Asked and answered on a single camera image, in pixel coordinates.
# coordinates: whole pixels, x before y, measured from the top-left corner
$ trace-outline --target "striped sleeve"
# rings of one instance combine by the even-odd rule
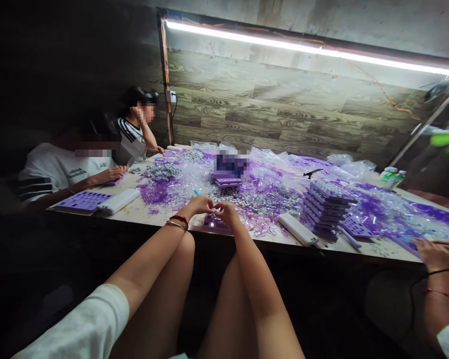
[[[118,119],[118,127],[120,128],[121,133],[131,142],[133,143],[136,140],[135,135],[130,130],[128,125],[126,124],[125,120],[122,118]]]

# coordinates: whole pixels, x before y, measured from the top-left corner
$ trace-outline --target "wood panel wall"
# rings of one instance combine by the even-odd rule
[[[384,166],[418,121],[371,81],[170,49],[178,95],[175,141],[227,141],[326,158],[349,153]],[[428,116],[425,91],[382,85],[401,107]]]

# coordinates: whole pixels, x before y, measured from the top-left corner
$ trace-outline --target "leg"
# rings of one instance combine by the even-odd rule
[[[111,358],[161,359],[175,355],[194,257],[195,241],[186,232],[140,308],[115,343]]]
[[[235,254],[223,275],[215,311],[197,358],[253,359],[258,358],[257,354],[256,325]]]

